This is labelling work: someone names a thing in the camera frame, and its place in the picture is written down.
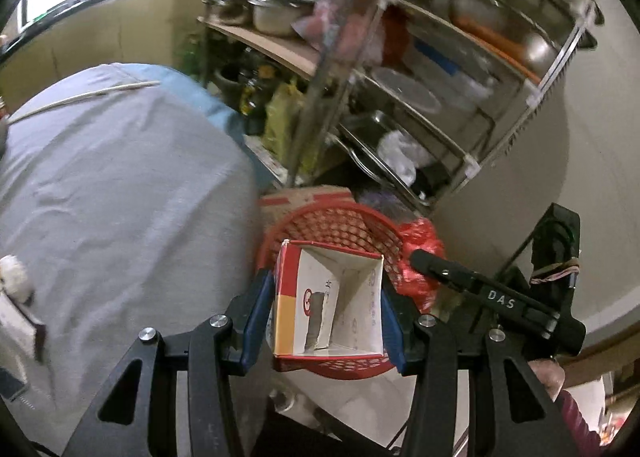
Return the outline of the maroon sleeved forearm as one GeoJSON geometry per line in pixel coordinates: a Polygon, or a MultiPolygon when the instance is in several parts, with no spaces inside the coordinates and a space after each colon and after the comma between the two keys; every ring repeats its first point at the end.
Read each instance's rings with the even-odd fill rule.
{"type": "Polygon", "coordinates": [[[547,390],[552,401],[560,405],[562,418],[570,430],[578,454],[582,457],[601,456],[603,448],[600,446],[599,434],[589,429],[574,397],[564,390],[564,369],[553,359],[535,359],[528,365],[547,390]]]}

